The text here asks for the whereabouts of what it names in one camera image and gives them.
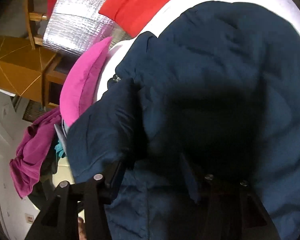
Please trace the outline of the person's left hand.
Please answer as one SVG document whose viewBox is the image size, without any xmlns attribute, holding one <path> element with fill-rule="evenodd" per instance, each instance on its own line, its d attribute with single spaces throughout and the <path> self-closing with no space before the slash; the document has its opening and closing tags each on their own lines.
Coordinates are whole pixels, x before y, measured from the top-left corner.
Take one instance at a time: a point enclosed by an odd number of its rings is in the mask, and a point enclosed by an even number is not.
<svg viewBox="0 0 300 240">
<path fill-rule="evenodd" d="M 87 240 L 87 234 L 85 230 L 85 223 L 83 218 L 78 217 L 78 233 L 80 240 Z"/>
</svg>

